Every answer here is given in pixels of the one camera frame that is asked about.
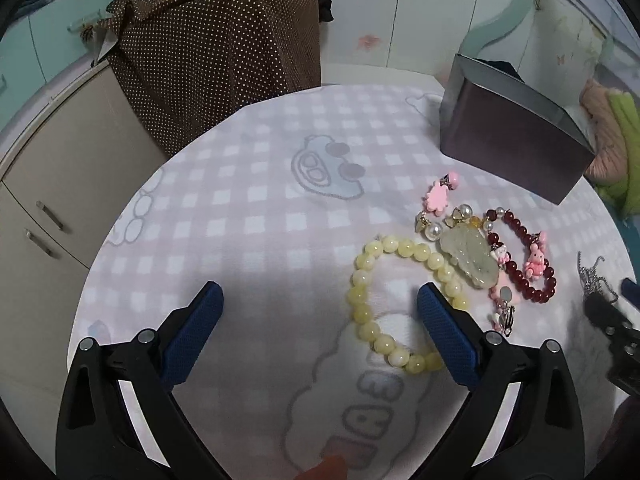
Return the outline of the person's left hand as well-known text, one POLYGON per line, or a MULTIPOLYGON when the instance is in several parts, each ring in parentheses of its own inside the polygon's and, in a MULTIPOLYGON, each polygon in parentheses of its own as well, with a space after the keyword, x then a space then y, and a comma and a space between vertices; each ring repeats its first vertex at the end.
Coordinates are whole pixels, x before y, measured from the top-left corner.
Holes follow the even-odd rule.
POLYGON ((346 480, 348 467, 343 457, 326 456, 317 466, 300 472, 294 480, 346 480))

